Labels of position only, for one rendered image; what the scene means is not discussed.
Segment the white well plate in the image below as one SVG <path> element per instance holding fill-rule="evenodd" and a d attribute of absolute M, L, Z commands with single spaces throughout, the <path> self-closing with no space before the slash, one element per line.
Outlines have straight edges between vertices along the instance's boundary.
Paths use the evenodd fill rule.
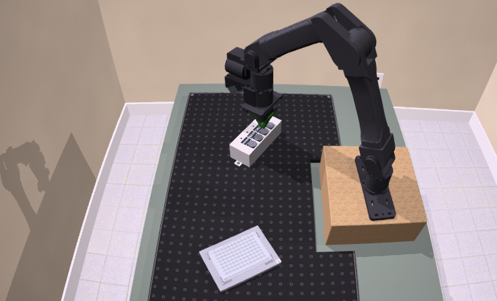
<path fill-rule="evenodd" d="M 209 251 L 208 255 L 224 282 L 272 259 L 255 232 Z"/>

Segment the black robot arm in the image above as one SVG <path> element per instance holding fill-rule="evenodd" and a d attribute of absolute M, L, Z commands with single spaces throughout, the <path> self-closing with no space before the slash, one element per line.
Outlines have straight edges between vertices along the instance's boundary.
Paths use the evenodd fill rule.
<path fill-rule="evenodd" d="M 393 219 L 396 211 L 388 187 L 395 141 L 387 125 L 377 79 L 377 41 L 374 33 L 344 5 L 335 3 L 312 17 L 263 35 L 245 49 L 232 49 L 226 54 L 225 71 L 229 73 L 225 87 L 231 94 L 243 92 L 244 103 L 255 107 L 251 86 L 260 92 L 273 86 L 271 63 L 315 43 L 324 44 L 351 88 L 362 143 L 355 164 L 369 219 Z"/>

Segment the white button panel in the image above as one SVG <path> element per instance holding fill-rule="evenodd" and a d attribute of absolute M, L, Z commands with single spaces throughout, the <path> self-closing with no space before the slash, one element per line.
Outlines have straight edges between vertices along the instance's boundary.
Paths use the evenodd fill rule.
<path fill-rule="evenodd" d="M 265 129 L 256 119 L 230 144 L 230 157 L 237 166 L 251 167 L 258 157 L 271 145 L 281 133 L 282 121 L 272 117 Z"/>

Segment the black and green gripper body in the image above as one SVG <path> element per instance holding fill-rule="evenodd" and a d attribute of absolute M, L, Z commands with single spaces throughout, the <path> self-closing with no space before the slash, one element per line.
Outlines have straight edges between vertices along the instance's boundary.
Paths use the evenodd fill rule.
<path fill-rule="evenodd" d="M 275 103 L 282 99 L 282 94 L 273 91 L 273 86 L 265 91 L 258 91 L 251 86 L 251 89 L 255 91 L 256 97 L 256 106 L 253 107 L 244 103 L 242 107 L 242 111 L 248 113 L 253 113 L 257 120 L 260 122 L 264 122 L 276 109 L 277 106 Z M 274 93 L 274 95 L 273 95 Z M 273 108 L 274 106 L 274 108 Z"/>

